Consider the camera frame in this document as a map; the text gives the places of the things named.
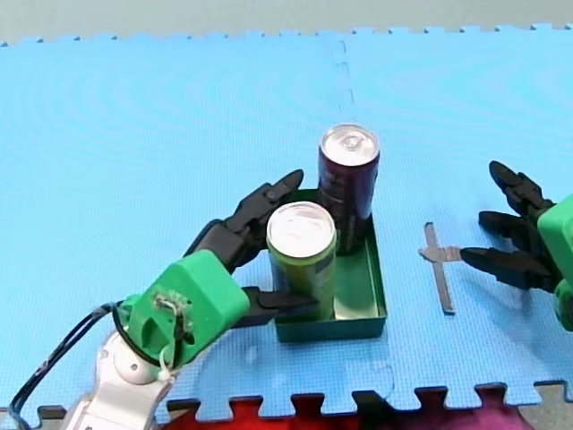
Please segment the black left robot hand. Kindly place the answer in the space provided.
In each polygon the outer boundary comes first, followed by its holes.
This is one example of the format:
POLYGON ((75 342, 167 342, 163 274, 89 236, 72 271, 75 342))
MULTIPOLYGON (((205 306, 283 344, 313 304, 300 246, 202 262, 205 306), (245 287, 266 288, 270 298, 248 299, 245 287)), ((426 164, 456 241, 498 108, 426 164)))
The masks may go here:
MULTIPOLYGON (((265 183, 244 197, 226 219, 213 219, 193 240, 185 255, 210 250, 229 273, 252 261, 267 248, 266 231, 270 215, 286 203, 301 185, 304 172, 294 170, 275 184, 265 183)), ((261 326, 281 316, 300 316, 317 309, 318 301, 292 292, 262 291, 244 287, 250 309, 236 322, 235 329, 261 326)))

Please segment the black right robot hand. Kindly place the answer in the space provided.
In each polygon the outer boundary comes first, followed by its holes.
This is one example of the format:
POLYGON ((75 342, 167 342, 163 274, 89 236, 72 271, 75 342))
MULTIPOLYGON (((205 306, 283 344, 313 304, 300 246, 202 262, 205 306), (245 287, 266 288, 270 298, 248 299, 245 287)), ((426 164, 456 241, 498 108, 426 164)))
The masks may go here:
POLYGON ((542 239, 538 221, 555 203, 543 196, 535 181, 499 161, 489 164, 489 172, 515 213, 481 211, 478 223, 486 232, 508 239, 515 250, 465 247, 460 250, 462 261, 501 283, 552 293, 562 275, 542 239))

